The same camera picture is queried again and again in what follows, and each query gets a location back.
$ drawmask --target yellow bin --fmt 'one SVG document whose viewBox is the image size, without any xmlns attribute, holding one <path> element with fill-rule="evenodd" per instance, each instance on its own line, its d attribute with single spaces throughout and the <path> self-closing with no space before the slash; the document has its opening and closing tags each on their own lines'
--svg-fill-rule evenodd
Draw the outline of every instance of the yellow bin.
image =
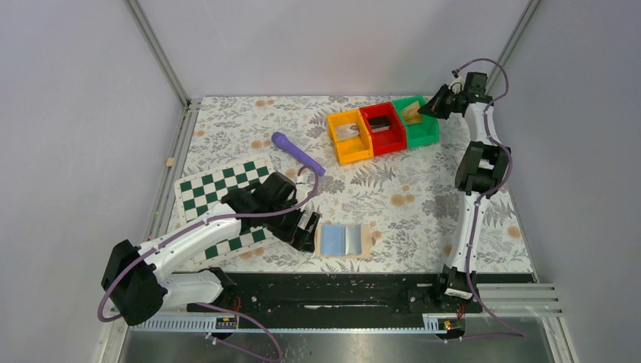
<svg viewBox="0 0 641 363">
<path fill-rule="evenodd" d="M 355 123 L 358 127 L 358 137 L 338 141 L 336 127 L 349 123 Z M 372 137 L 365 126 L 361 111 L 358 109 L 327 115 L 327 133 L 334 141 L 334 151 L 340 164 L 353 163 L 374 156 Z"/>
</svg>

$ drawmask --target gray leaf pattern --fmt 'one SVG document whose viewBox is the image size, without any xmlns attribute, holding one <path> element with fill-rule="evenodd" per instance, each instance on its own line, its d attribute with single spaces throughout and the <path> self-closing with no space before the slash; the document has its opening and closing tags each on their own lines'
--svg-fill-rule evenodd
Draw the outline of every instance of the gray leaf pattern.
<svg viewBox="0 0 641 363">
<path fill-rule="evenodd" d="M 277 171 L 296 178 L 300 163 L 271 143 L 279 131 L 327 171 L 311 202 L 321 223 L 369 225 L 376 241 L 369 259 L 320 258 L 285 243 L 218 263 L 225 271 L 435 272 L 458 215 L 454 174 L 469 142 L 463 118 L 439 120 L 441 140 L 369 160 L 339 165 L 327 135 L 327 115 L 390 101 L 376 97 L 207 97 L 203 99 L 182 176 L 268 153 Z M 307 172 L 306 182 L 313 182 Z M 169 230 L 177 228 L 174 205 Z M 198 271 L 209 265 L 183 266 Z M 509 193 L 491 199 L 482 223 L 478 270 L 532 271 Z"/>
</svg>

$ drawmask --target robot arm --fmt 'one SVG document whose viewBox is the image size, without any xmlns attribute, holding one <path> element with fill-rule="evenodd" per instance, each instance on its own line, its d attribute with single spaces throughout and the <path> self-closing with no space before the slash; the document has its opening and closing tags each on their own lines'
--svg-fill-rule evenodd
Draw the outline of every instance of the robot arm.
<svg viewBox="0 0 641 363">
<path fill-rule="evenodd" d="M 432 298 L 443 309 L 451 309 L 472 298 L 466 281 L 466 257 L 468 253 L 471 254 L 469 273 L 475 285 L 480 225 L 491 195 L 482 199 L 479 197 L 503 180 L 508 163 L 506 152 L 491 142 L 491 138 L 497 141 L 497 137 L 492 118 L 494 108 L 488 107 L 492 97 L 485 93 L 487 79 L 484 73 L 467 73 L 460 92 L 454 93 L 450 87 L 443 85 L 430 102 L 419 110 L 422 114 L 441 119 L 447 119 L 452 112 L 462 113 L 470 134 L 470 143 L 454 180 L 461 194 L 453 248 L 445 259 L 441 277 L 432 291 Z M 477 228 L 472 226 L 475 209 L 478 209 Z"/>
<path fill-rule="evenodd" d="M 101 285 L 107 291 L 125 268 L 149 255 L 122 278 L 110 296 L 127 324 L 140 324 L 161 308 L 211 303 L 223 290 L 225 277 L 221 271 L 174 271 L 218 242 L 238 237 L 249 228 L 264 226 L 297 250 L 314 251 L 320 215 L 300 209 L 279 213 L 298 205 L 296 192 L 296 186 L 287 177 L 275 172 L 262 184 L 230 191 L 205 214 L 169 234 L 137 247 L 124 240 L 113 248 Z"/>
</svg>

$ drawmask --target table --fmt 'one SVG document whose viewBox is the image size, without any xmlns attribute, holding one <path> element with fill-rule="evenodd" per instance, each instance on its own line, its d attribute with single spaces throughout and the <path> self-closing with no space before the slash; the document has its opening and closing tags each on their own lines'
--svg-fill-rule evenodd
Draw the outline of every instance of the table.
<svg viewBox="0 0 641 363">
<path fill-rule="evenodd" d="M 182 177 L 269 153 L 293 178 L 301 164 L 271 143 L 279 131 L 327 174 L 312 200 L 321 222 L 363 223 L 373 232 L 371 257 L 320 258 L 276 242 L 218 264 L 225 271 L 440 272 L 458 216 L 454 174 L 469 143 L 460 115 L 440 120 L 437 144 L 340 166 L 327 135 L 327 115 L 390 101 L 387 96 L 207 97 L 201 104 Z M 169 230 L 179 226 L 177 207 Z M 479 272 L 533 272 L 507 189 L 491 199 L 478 246 Z M 187 270 L 203 266 L 186 266 Z"/>
</svg>

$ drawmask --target plastic bin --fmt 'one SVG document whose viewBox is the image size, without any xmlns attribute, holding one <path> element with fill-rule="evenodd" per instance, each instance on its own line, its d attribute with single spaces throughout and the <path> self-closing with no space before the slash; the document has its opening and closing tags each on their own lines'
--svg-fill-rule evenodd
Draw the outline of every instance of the plastic bin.
<svg viewBox="0 0 641 363">
<path fill-rule="evenodd" d="M 355 123 L 358 127 L 358 137 L 338 141 L 335 128 L 349 123 Z M 353 163 L 374 156 L 372 138 L 359 110 L 327 115 L 327 133 L 334 141 L 334 151 L 340 164 Z"/>
<path fill-rule="evenodd" d="M 405 128 L 403 123 L 401 123 L 401 120 L 398 118 L 398 115 L 394 110 L 394 106 L 392 106 L 392 102 L 361 107 L 361 114 L 363 115 L 365 126 L 372 137 L 372 146 L 375 157 L 407 149 L 407 135 Z M 370 119 L 381 116 L 386 116 L 389 120 L 389 129 L 379 132 L 372 131 Z"/>
<path fill-rule="evenodd" d="M 419 104 L 421 106 L 426 103 L 423 96 L 413 96 L 392 101 L 392 104 L 396 109 L 396 113 L 398 114 L 398 118 L 403 123 L 403 126 L 405 126 L 405 131 L 407 133 L 407 147 L 418 147 L 428 144 L 434 144 L 438 141 L 439 138 L 438 120 L 433 117 L 421 115 L 421 117 L 423 118 L 422 123 L 415 123 L 413 125 L 408 125 L 405 123 L 405 119 L 401 114 L 401 110 L 416 101 L 419 101 Z"/>
</svg>

